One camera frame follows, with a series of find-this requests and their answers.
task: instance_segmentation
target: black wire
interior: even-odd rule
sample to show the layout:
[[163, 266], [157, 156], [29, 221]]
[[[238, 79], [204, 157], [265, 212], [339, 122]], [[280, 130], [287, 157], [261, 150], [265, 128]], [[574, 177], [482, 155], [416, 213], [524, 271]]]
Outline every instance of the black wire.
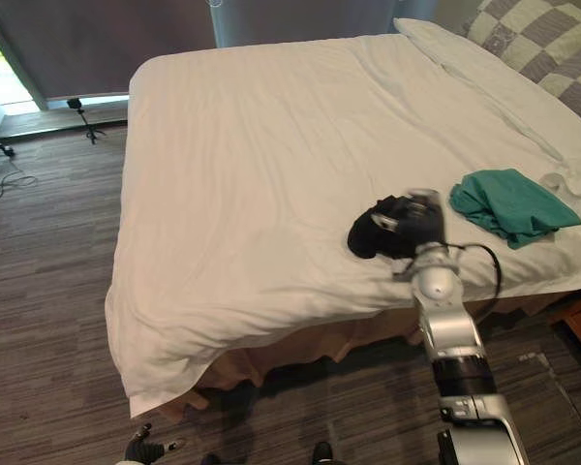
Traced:
[[468, 244], [447, 244], [447, 245], [451, 247], [456, 247], [457, 249], [463, 251], [471, 247], [477, 247], [484, 250], [488, 255], [491, 256], [491, 259], [493, 259], [493, 266], [495, 267], [495, 294], [493, 295], [493, 298], [486, 302], [486, 304], [482, 308], [480, 308], [478, 312], [475, 314], [475, 317], [477, 319], [482, 320], [484, 317], [488, 316], [489, 313], [491, 313], [491, 311], [499, 301], [499, 295], [500, 292], [502, 291], [502, 280], [503, 280], [502, 266], [500, 265], [500, 261], [497, 258], [495, 252], [493, 252], [490, 247], [484, 244], [471, 242]]
[[[9, 157], [7, 157], [7, 162], [9, 163], [9, 165], [11, 165], [13, 167], [14, 171], [7, 173], [0, 180], [0, 199], [2, 198], [2, 196], [5, 193], [5, 187], [15, 187], [17, 189], [21, 189], [24, 187], [30, 187], [30, 186], [36, 184], [37, 182], [39, 182], [39, 179], [37, 179], [37, 177], [31, 176], [31, 175], [26, 175], [24, 173], [24, 171], [21, 170], [15, 163], [13, 163], [13, 161]], [[23, 176], [7, 182], [7, 179], [9, 177], [14, 176], [16, 174], [20, 174], [20, 173], [23, 174]]]

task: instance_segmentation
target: white duvet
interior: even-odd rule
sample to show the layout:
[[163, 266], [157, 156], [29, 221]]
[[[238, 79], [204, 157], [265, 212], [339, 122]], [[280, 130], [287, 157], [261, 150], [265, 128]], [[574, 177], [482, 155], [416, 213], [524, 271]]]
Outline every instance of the white duvet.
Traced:
[[[192, 388], [229, 349], [411, 305], [390, 264], [346, 247], [353, 220], [410, 187], [466, 173], [558, 172], [581, 196], [581, 120], [496, 57], [437, 26], [245, 46], [146, 62], [130, 89], [122, 215], [106, 314], [132, 416]], [[581, 288], [581, 226], [513, 251], [482, 242], [503, 296]], [[462, 260], [466, 299], [493, 268]]]

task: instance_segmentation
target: teal towel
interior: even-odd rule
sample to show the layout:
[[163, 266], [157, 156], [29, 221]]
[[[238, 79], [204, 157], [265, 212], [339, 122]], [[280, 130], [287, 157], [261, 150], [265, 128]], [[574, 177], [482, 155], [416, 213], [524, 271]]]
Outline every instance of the teal towel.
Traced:
[[467, 174], [452, 188], [449, 203], [472, 223], [507, 239], [512, 249], [581, 224], [557, 197], [512, 169]]

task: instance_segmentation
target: white cloth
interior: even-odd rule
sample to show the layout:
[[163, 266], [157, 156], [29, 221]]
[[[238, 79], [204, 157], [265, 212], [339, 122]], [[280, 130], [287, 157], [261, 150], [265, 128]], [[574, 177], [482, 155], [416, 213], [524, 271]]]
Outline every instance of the white cloth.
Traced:
[[[346, 247], [359, 214], [411, 187], [442, 193], [449, 241], [495, 250], [503, 296], [581, 288], [581, 226], [513, 251], [445, 201], [472, 171], [538, 181], [576, 167], [581, 121], [463, 39], [433, 50], [449, 69], [412, 40], [198, 51], [134, 75], [106, 301], [132, 416], [192, 388], [227, 350], [411, 306], [385, 259]], [[470, 252], [461, 265], [465, 299], [489, 297], [491, 261]]]

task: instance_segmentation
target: dark curtain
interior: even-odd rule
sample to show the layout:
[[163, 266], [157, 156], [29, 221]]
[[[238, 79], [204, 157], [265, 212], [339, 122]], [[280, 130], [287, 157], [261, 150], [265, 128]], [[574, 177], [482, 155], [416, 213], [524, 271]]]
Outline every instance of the dark curtain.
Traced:
[[215, 47], [206, 0], [0, 0], [0, 31], [47, 99], [127, 92], [148, 58]]

